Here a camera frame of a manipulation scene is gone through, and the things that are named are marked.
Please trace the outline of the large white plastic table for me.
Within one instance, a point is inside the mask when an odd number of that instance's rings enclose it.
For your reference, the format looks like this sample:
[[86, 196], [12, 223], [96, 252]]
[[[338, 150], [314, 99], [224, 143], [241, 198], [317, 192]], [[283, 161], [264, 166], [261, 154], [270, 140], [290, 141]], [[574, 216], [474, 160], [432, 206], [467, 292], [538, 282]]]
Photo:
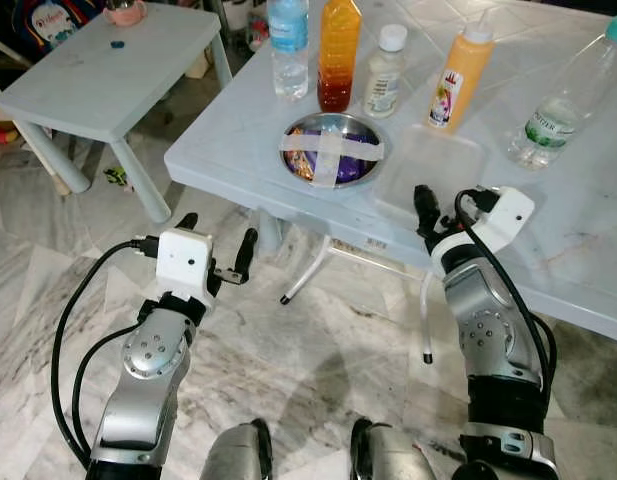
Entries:
[[[506, 152], [561, 68], [604, 33], [609, 18], [522, 0], [357, 3], [364, 22], [362, 55], [375, 49], [381, 26], [410, 29], [410, 67], [398, 113], [376, 123], [395, 143], [391, 163], [422, 155], [412, 131], [427, 113], [433, 73], [456, 33], [488, 14], [497, 38], [494, 55], [456, 137], [480, 150], [480, 165], [471, 169], [473, 186], [512, 186], [535, 201], [535, 212], [500, 259], [537, 314], [617, 340], [617, 87], [545, 169], [524, 169]], [[285, 102], [273, 93], [271, 51], [261, 49], [168, 148], [168, 174], [295, 227], [427, 268], [430, 256], [412, 221], [382, 214], [375, 183], [318, 188], [282, 164], [280, 134], [317, 109], [314, 96]]]

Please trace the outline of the small white cap bottle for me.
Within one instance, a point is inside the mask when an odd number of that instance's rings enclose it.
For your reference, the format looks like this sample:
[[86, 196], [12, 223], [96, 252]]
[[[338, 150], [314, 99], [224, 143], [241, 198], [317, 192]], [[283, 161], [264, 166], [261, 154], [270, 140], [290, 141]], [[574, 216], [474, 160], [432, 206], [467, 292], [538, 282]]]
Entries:
[[363, 101], [364, 114], [385, 118], [395, 113], [405, 70], [404, 47], [407, 45], [408, 28], [389, 24], [378, 32], [378, 46], [368, 59], [368, 82]]

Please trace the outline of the taped steel bowl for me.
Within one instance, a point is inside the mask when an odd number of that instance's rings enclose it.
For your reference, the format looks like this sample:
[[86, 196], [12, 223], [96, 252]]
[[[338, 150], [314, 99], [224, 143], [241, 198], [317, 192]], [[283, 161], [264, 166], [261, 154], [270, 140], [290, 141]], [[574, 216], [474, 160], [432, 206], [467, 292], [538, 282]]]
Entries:
[[[389, 141], [384, 136], [384, 133], [367, 122], [366, 119], [359, 118], [352, 114], [346, 113], [314, 113], [303, 116], [295, 123], [289, 125], [282, 133], [285, 134], [320, 134], [323, 128], [337, 127], [345, 133], [349, 140], [357, 140], [360, 142], [377, 143], [384, 142], [386, 145], [386, 155], [389, 152]], [[314, 165], [316, 165], [317, 152], [308, 151], [280, 151], [279, 155], [285, 168], [295, 177], [305, 180], [312, 186], [314, 175]], [[337, 183], [332, 189], [357, 186], [364, 182], [378, 168], [381, 161], [366, 161], [354, 159], [354, 157], [343, 157], [340, 161], [339, 172], [337, 172]]]

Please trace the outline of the orange red juice bottle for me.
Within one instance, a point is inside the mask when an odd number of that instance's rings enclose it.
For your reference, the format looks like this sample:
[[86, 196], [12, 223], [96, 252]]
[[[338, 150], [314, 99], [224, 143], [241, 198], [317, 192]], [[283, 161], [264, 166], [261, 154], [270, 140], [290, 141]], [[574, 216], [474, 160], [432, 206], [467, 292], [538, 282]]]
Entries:
[[323, 113], [343, 113], [352, 101], [362, 23], [354, 0], [327, 0], [323, 5], [317, 87]]

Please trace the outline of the small green floor object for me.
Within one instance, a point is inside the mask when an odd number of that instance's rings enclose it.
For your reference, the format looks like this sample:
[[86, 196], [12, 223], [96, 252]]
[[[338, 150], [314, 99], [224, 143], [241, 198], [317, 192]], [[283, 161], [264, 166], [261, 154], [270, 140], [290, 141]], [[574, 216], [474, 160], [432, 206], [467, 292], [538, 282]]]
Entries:
[[133, 183], [128, 178], [128, 173], [125, 172], [122, 166], [111, 166], [103, 170], [104, 179], [110, 184], [115, 184], [117, 187], [121, 187], [126, 192], [133, 192]]

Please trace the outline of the clear bottle teal cap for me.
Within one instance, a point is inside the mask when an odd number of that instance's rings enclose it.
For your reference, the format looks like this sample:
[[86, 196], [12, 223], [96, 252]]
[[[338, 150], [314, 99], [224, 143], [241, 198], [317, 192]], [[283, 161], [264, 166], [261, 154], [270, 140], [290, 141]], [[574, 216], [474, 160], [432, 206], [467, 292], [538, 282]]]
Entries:
[[554, 86], [515, 134], [509, 147], [514, 163], [531, 170], [546, 168], [584, 131], [616, 84], [617, 15], [601, 36], [561, 68]]

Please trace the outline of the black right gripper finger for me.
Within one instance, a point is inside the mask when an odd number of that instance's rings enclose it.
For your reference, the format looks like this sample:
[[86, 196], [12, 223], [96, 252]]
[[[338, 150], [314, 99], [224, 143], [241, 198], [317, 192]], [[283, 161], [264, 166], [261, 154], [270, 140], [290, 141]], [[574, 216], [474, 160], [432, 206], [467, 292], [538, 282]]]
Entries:
[[435, 192], [428, 186], [414, 188], [414, 210], [417, 215], [417, 236], [424, 241], [437, 241], [439, 233], [436, 232], [441, 218], [439, 202]]

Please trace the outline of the blue label water bottle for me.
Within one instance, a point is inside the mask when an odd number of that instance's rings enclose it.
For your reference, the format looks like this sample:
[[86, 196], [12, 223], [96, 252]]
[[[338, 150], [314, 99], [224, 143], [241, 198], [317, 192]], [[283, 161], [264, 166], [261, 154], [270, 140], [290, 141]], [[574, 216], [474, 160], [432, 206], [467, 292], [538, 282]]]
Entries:
[[273, 90], [281, 99], [303, 99], [309, 90], [308, 0], [267, 0]]

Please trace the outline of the grey right robot leg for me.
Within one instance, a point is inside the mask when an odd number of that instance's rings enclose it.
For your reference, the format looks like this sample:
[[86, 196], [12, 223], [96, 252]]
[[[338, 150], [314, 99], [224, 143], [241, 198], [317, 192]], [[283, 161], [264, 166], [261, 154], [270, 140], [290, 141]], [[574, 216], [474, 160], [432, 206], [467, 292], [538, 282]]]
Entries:
[[349, 480], [437, 480], [418, 445], [400, 429], [367, 417], [354, 421]]

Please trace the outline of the dark printed backpack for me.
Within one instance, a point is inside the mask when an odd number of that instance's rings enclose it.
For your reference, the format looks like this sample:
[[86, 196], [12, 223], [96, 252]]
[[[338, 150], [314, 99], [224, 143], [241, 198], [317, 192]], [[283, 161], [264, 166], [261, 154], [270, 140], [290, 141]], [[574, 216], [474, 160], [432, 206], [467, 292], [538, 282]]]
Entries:
[[103, 9], [104, 0], [17, 0], [12, 28], [30, 46], [49, 52]]

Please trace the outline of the orange squeeze bottle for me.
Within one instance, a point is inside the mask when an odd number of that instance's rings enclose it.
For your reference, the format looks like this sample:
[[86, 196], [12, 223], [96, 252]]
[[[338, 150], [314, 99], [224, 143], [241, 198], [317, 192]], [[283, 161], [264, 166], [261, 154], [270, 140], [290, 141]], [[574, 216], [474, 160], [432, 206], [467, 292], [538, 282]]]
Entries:
[[494, 27], [488, 17], [490, 13], [483, 13], [454, 38], [448, 59], [437, 74], [430, 109], [424, 116], [427, 127], [454, 133], [464, 122], [494, 52]]

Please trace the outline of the clear plastic container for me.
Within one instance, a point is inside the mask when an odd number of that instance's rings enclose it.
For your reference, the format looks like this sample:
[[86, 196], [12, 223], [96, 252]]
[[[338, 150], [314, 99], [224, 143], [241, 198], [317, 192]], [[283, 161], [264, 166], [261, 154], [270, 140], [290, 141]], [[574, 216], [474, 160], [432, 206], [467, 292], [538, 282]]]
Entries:
[[424, 125], [409, 125], [378, 165], [373, 189], [378, 214], [408, 230], [416, 229], [413, 191], [417, 186], [430, 187], [442, 214], [450, 214], [456, 193], [480, 183], [485, 159], [485, 151], [476, 142]]

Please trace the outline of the grey robot leg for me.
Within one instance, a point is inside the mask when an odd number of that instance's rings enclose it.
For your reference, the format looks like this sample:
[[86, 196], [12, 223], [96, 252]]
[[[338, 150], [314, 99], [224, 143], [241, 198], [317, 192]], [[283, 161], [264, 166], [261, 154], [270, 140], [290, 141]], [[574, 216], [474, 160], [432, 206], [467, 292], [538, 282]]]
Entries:
[[198, 480], [272, 480], [272, 442], [263, 419], [243, 422], [217, 436]]
[[349, 480], [437, 480], [418, 445], [400, 429], [367, 417], [354, 421]]

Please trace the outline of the white tape strip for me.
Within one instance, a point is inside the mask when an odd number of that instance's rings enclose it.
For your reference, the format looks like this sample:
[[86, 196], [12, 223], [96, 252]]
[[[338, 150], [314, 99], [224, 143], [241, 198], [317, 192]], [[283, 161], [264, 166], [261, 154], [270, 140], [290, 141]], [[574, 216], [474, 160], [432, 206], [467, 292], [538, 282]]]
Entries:
[[344, 134], [285, 134], [281, 138], [280, 151], [308, 151], [317, 154], [354, 157], [366, 161], [382, 161], [386, 155], [384, 142], [367, 143], [349, 140]]
[[316, 145], [312, 186], [334, 188], [341, 159], [346, 154], [345, 133], [337, 127], [323, 128]]

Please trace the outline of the grey left robot leg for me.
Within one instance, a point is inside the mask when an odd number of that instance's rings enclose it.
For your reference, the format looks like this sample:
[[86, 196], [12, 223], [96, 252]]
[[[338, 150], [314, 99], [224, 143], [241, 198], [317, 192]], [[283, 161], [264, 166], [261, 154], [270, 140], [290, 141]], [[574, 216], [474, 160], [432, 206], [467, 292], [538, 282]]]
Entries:
[[217, 436], [198, 480], [272, 480], [272, 442], [263, 419], [243, 422]]

